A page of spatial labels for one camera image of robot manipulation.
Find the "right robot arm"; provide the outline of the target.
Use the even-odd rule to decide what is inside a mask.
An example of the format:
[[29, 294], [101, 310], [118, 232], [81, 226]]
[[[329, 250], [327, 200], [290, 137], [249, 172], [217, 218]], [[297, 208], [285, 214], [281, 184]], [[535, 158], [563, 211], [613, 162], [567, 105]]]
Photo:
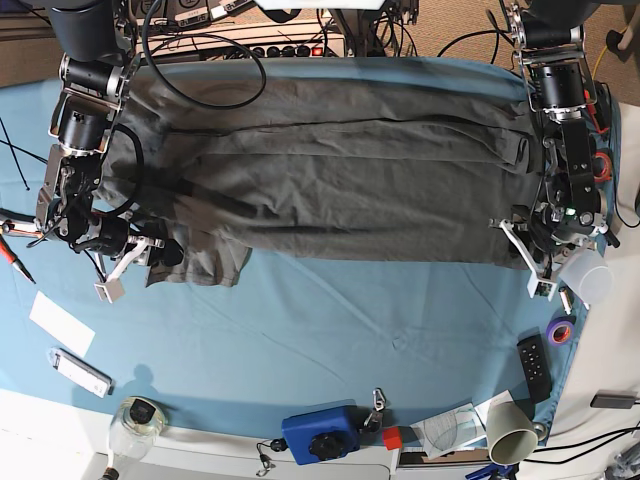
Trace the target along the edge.
[[[180, 264], [184, 251], [176, 241], [155, 230], [137, 231], [124, 217], [141, 193], [145, 173], [139, 137], [119, 123], [140, 62], [133, 7], [128, 1], [48, 1], [45, 9], [64, 55], [49, 127], [56, 142], [34, 220], [41, 240], [145, 266]], [[133, 190], [121, 206], [101, 212], [92, 204], [115, 133], [133, 144]]]

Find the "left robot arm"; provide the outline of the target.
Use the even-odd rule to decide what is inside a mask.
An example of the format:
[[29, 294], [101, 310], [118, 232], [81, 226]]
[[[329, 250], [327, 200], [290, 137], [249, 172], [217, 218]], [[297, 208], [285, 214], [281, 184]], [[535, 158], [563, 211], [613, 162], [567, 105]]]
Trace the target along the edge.
[[596, 1], [508, 1], [500, 7], [528, 102], [542, 127], [544, 172], [533, 205], [516, 208], [516, 235], [547, 270], [605, 236], [606, 196], [594, 162], [605, 104], [585, 52]]

